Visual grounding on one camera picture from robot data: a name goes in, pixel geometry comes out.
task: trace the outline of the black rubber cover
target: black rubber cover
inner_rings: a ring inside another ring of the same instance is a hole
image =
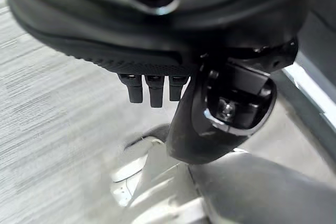
[[[47,45],[110,71],[189,76],[199,56],[292,39],[308,0],[230,0],[153,17],[102,0],[8,0],[20,24]]]

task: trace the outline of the robotic hand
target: robotic hand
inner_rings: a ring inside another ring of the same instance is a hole
[[[211,162],[247,140],[276,100],[273,71],[292,64],[309,0],[8,0],[46,45],[118,74],[141,103],[162,106],[164,77],[179,101],[169,154]]]

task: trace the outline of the gray panel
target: gray panel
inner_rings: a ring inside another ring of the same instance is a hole
[[[190,166],[212,223],[335,223],[336,191],[248,153]]]

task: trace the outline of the bolt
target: bolt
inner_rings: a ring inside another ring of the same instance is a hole
[[[225,121],[230,120],[235,114],[236,106],[232,102],[227,103],[226,101],[223,100],[221,100],[221,102],[222,102],[221,116]]]

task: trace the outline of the gray carpet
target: gray carpet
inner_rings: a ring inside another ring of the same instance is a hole
[[[117,76],[24,33],[0,0],[0,223],[115,223],[109,185],[123,147],[169,122],[177,104],[130,104]],[[313,136],[280,99],[244,145],[336,187]]]

